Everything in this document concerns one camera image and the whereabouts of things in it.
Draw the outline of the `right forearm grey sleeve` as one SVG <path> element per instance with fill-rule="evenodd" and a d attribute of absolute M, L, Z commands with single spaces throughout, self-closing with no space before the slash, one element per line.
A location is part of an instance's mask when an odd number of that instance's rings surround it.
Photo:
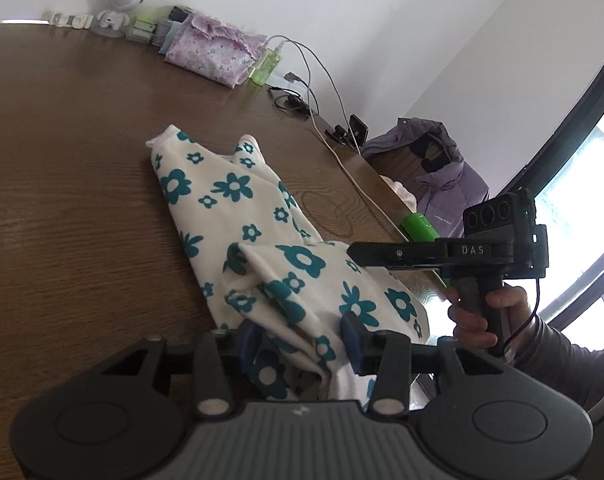
<path fill-rule="evenodd" d="M 580 404 L 585 411 L 604 397 L 604 349 L 580 347 L 535 318 L 534 333 L 517 352 L 517 370 Z"/>

